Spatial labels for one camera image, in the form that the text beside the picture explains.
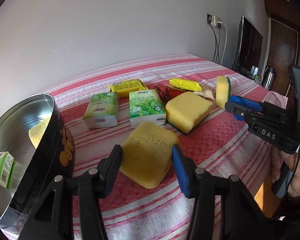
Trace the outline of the person's right hand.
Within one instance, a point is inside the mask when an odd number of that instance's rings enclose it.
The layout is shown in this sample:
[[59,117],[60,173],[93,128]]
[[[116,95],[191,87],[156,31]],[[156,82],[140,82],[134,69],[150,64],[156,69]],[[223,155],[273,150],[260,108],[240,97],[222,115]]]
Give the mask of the person's right hand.
[[[272,182],[278,181],[281,175],[281,164],[284,161],[290,170],[294,170],[296,162],[298,160],[298,154],[287,154],[279,151],[276,147],[271,148],[270,155],[270,176]],[[292,178],[292,181],[288,187],[288,194],[292,198],[300,197],[300,159],[296,169],[296,172]]]

